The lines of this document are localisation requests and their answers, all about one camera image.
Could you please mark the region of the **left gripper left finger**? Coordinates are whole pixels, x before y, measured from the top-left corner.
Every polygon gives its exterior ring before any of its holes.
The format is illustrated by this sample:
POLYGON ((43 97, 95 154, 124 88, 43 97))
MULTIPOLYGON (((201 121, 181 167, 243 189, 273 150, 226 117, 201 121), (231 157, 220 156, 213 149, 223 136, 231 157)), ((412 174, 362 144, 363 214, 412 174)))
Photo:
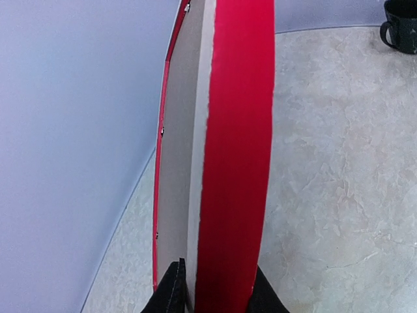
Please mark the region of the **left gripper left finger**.
POLYGON ((186 266, 180 258, 163 275, 141 313, 184 313, 186 307, 186 266))

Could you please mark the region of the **red wooden picture frame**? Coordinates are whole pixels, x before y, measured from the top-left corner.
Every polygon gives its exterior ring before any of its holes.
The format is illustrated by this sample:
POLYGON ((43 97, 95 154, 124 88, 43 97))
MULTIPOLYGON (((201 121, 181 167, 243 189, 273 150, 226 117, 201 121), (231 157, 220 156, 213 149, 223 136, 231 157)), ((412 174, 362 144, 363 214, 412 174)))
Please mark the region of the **red wooden picture frame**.
POLYGON ((272 1, 204 1, 188 210, 185 312, 246 312, 272 147, 272 1))

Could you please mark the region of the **brown backing board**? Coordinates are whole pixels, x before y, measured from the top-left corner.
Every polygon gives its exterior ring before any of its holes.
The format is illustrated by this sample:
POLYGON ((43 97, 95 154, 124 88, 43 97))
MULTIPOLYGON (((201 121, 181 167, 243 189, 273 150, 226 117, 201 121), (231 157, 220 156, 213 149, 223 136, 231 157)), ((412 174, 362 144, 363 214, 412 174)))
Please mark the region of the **brown backing board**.
POLYGON ((165 58, 154 180, 152 279, 187 254, 190 173, 204 1, 180 1, 165 58), (190 11, 184 7, 190 2, 190 11))

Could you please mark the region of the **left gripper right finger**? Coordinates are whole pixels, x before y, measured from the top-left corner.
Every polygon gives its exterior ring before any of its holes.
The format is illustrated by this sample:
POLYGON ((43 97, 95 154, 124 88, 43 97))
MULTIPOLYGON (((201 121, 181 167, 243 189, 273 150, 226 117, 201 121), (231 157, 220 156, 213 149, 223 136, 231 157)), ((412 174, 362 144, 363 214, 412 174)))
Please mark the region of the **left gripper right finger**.
POLYGON ((257 267, 255 284, 246 312, 289 313, 259 266, 257 267))

